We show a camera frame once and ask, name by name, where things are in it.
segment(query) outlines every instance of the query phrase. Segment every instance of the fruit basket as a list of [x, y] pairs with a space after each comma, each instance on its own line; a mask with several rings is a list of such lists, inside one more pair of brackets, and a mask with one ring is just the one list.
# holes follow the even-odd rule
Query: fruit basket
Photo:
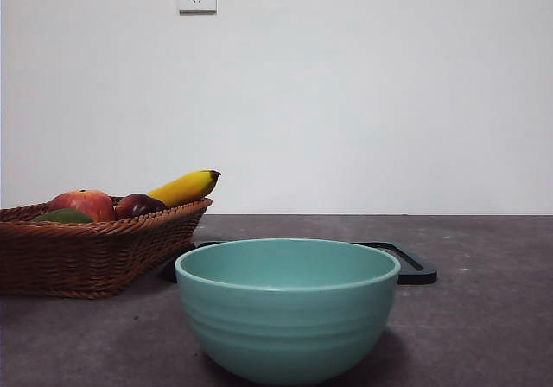
[[[111, 197], [117, 204], [121, 197]], [[98, 223], [32, 222], [48, 203], [0, 210], [0, 295], [117, 295], [187, 244], [210, 199]]]

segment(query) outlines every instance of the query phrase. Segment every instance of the yellow banana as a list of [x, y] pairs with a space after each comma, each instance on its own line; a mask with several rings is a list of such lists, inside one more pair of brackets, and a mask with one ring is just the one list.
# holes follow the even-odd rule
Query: yellow banana
[[219, 176], [217, 171], [202, 169], [185, 174], [146, 194], [163, 201], [167, 207], [177, 207], [206, 197], [215, 188]]

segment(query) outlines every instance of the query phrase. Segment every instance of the black plastic tray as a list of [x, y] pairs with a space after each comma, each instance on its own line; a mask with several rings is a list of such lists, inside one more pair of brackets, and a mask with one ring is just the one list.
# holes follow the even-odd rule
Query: black plastic tray
[[[201, 242], [195, 244], [194, 248], [200, 248], [217, 243], [223, 242]], [[387, 242], [353, 243], [373, 247], [375, 249], [380, 249], [393, 255], [401, 264], [401, 270], [399, 271], [399, 277], [397, 279], [397, 283], [400, 285], [426, 285], [429, 283], [434, 283], [438, 278], [438, 272], [433, 264], [427, 262], [424, 259], [421, 259], [419, 256], [414, 255], [413, 253], [406, 251], [405, 249], [400, 249], [399, 246], [397, 246], [396, 244]], [[162, 273], [162, 277], [166, 280], [170, 280], [171, 282], [176, 282], [175, 268], [173, 266], [173, 263], [174, 261], [167, 264], [167, 267]]]

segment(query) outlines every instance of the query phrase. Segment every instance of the ceramic bowl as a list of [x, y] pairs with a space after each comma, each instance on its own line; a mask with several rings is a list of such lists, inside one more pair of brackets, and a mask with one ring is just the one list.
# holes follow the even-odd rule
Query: ceramic bowl
[[201, 247], [175, 270], [205, 353], [261, 384], [317, 384], [356, 365], [385, 328], [399, 261], [344, 242], [270, 238]]

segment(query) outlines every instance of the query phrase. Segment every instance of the apple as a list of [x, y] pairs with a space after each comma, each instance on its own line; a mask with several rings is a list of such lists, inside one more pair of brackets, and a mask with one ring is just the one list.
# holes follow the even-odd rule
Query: apple
[[100, 190], [66, 191], [48, 203], [48, 211], [74, 208], [88, 214], [92, 221], [113, 221], [115, 211], [109, 195]]
[[167, 209], [162, 201], [146, 194], [134, 193], [123, 197], [115, 207], [115, 219], [127, 219]]

